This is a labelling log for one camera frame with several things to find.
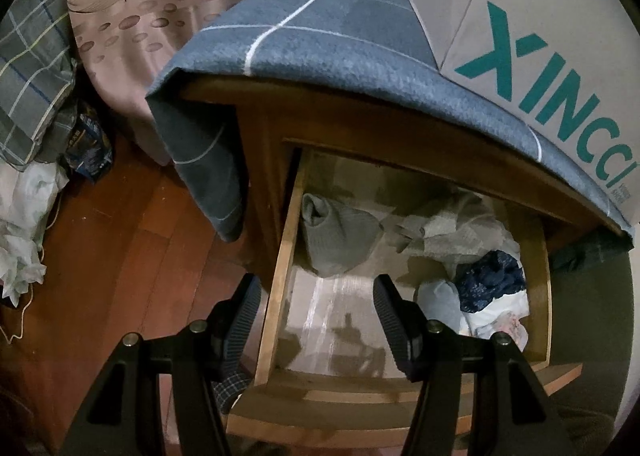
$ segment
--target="black mount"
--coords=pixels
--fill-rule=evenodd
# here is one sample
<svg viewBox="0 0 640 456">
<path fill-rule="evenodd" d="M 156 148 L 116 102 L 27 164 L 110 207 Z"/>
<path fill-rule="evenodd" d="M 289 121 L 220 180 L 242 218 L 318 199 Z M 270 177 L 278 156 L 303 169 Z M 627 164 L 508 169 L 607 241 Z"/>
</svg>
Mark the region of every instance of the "black mount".
<svg viewBox="0 0 640 456">
<path fill-rule="evenodd" d="M 402 300 L 388 275 L 373 299 L 398 368 L 422 381 L 402 456 L 449 456 L 463 373 L 476 374 L 469 456 L 572 456 L 545 390 L 511 338 L 462 337 Z M 102 368 L 69 428 L 59 456 L 162 456 L 158 375 L 171 374 L 183 456 L 230 456 L 211 382 L 238 374 L 260 304 L 260 281 L 244 276 L 206 321 L 177 335 L 128 333 Z"/>
<path fill-rule="evenodd" d="M 258 306 L 260 280 L 246 274 L 206 321 L 148 341 L 125 335 L 82 402 L 59 455 L 164 455 L 158 375 L 167 374 L 183 456 L 230 456 L 211 382 L 238 370 Z"/>
<path fill-rule="evenodd" d="M 558 413 L 506 333 L 463 337 L 401 298 L 391 278 L 374 281 L 373 300 L 398 369 L 423 382 L 402 456 L 453 451 L 463 373 L 475 373 L 468 456 L 572 456 Z"/>
</svg>

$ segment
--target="gray sock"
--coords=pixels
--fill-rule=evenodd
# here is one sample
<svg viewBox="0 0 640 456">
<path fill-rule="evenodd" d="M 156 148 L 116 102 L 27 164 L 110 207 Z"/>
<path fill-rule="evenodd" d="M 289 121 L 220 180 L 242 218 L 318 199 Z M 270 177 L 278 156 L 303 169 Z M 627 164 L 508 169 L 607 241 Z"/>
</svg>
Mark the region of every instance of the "gray sock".
<svg viewBox="0 0 640 456">
<path fill-rule="evenodd" d="M 313 194 L 302 197 L 301 214 L 309 261 L 320 277 L 343 274 L 366 261 L 382 233 L 368 212 Z"/>
</svg>

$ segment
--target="teal lettering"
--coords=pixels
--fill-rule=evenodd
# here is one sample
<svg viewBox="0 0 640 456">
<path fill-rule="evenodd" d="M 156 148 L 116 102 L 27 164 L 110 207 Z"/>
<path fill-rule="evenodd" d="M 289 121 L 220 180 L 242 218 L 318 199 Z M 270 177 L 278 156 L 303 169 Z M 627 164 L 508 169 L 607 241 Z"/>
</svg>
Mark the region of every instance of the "teal lettering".
<svg viewBox="0 0 640 456">
<path fill-rule="evenodd" d="M 562 113 L 562 122 L 558 130 L 558 137 L 562 141 L 566 141 L 583 122 L 589 117 L 593 110 L 600 103 L 600 99 L 592 94 L 587 103 L 575 115 L 575 105 L 578 102 L 578 92 L 580 91 L 580 75 L 575 70 L 569 71 L 569 74 L 560 84 L 560 87 L 551 96 L 545 106 L 536 116 L 542 125 L 549 121 L 556 110 L 564 103 L 564 113 Z"/>
<path fill-rule="evenodd" d="M 516 57 L 526 57 L 536 51 L 540 51 L 548 46 L 538 35 L 532 33 L 526 37 L 516 40 Z"/>
<path fill-rule="evenodd" d="M 589 144 L 589 139 L 591 135 L 596 132 L 598 129 L 604 129 L 605 131 L 609 131 L 609 136 L 614 139 L 620 136 L 620 128 L 618 124 L 614 122 L 610 118 L 596 118 L 590 124 L 587 125 L 580 134 L 578 138 L 578 145 L 576 146 L 576 152 L 578 153 L 578 158 L 580 158 L 583 162 L 591 163 L 593 161 L 593 154 L 589 152 L 587 149 L 587 145 Z"/>
<path fill-rule="evenodd" d="M 511 76 L 511 38 L 507 13 L 491 2 L 488 2 L 487 6 L 491 32 L 494 36 L 494 50 L 460 66 L 456 69 L 456 73 L 472 79 L 495 70 L 498 95 L 511 102 L 513 79 Z"/>
<path fill-rule="evenodd" d="M 638 162 L 633 162 L 631 163 L 631 165 L 629 165 L 626 169 L 624 169 L 622 172 L 620 172 L 620 174 L 618 174 L 615 178 L 613 178 L 609 183 L 607 183 L 607 188 L 610 189 L 613 185 L 615 185 L 616 183 L 618 183 L 619 181 L 622 181 L 624 179 L 624 177 L 629 174 L 629 172 L 631 172 L 633 169 L 635 169 L 636 167 L 638 167 Z"/>
<path fill-rule="evenodd" d="M 607 161 L 609 161 L 609 159 L 616 154 L 622 154 L 626 161 L 631 161 L 634 156 L 631 147 L 623 143 L 619 143 L 617 145 L 614 145 L 613 147 L 610 147 L 602 155 L 600 161 L 598 162 L 598 165 L 596 165 L 596 176 L 599 179 L 605 181 L 609 178 L 609 173 L 605 170 L 605 167 L 607 166 Z"/>
<path fill-rule="evenodd" d="M 560 71 L 564 68 L 565 64 L 566 60 L 557 53 L 554 53 L 545 69 L 542 70 L 542 73 L 540 73 L 540 76 L 533 83 L 533 86 L 531 86 L 531 89 L 529 89 L 529 92 L 522 99 L 522 102 L 520 102 L 518 107 L 529 114 L 538 104 L 542 95 L 546 93 L 546 90 L 551 87 L 551 84 L 558 74 L 560 74 Z"/>
</svg>

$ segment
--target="white box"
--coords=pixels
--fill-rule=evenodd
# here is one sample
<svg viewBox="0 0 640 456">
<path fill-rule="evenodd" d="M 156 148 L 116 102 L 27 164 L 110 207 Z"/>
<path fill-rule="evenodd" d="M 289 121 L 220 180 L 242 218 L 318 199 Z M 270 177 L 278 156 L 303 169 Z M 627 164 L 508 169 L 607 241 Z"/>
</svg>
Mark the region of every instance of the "white box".
<svg viewBox="0 0 640 456">
<path fill-rule="evenodd" d="M 640 221 L 640 35 L 619 0 L 411 0 L 440 73 L 556 144 Z"/>
</svg>

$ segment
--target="wooden drawer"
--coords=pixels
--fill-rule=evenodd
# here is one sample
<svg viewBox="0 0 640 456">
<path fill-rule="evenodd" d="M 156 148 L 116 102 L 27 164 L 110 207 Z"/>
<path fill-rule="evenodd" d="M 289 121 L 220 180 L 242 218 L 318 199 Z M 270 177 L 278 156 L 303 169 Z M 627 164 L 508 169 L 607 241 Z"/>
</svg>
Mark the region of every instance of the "wooden drawer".
<svg viewBox="0 0 640 456">
<path fill-rule="evenodd" d="M 422 173 L 303 152 L 254 384 L 231 410 L 227 423 L 230 434 L 309 447 L 404 443 L 420 384 L 407 381 L 395 367 L 382 326 L 372 312 L 371 292 L 364 289 L 354 296 L 341 293 L 340 285 L 353 288 L 367 277 L 372 283 L 379 273 L 389 273 L 401 295 L 411 299 L 419 283 L 436 277 L 442 267 L 423 258 L 405 258 L 380 241 L 369 261 L 332 279 L 337 295 L 332 301 L 321 295 L 316 278 L 300 267 L 305 264 L 304 245 L 297 241 L 300 207 L 303 194 L 309 191 L 378 213 L 376 217 L 384 222 L 393 219 L 394 213 L 401 214 L 403 207 L 410 210 L 416 199 L 424 200 L 438 185 L 442 182 Z M 549 365 L 551 291 L 542 226 L 536 215 L 517 205 L 490 198 L 486 202 L 520 244 L 530 306 L 530 316 L 522 321 L 529 333 L 524 355 L 547 392 L 555 392 L 580 375 L 581 365 Z M 319 331 L 313 321 L 322 325 Z M 470 429 L 472 403 L 473 379 L 464 375 L 459 434 Z"/>
</svg>

